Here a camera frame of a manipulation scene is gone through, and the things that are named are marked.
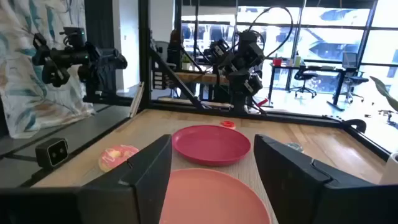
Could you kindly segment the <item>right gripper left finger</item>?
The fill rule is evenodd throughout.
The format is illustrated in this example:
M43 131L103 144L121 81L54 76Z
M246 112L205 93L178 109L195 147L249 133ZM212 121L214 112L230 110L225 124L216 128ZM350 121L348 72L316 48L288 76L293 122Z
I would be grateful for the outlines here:
M172 137L165 134L85 185L83 223L158 223L170 178Z

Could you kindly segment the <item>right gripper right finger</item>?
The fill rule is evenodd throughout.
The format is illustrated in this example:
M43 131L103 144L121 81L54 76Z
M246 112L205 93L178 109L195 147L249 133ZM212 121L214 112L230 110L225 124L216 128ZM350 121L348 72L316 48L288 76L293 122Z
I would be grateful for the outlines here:
M312 223L331 176L315 168L311 157L265 135L255 135L254 155L279 223Z

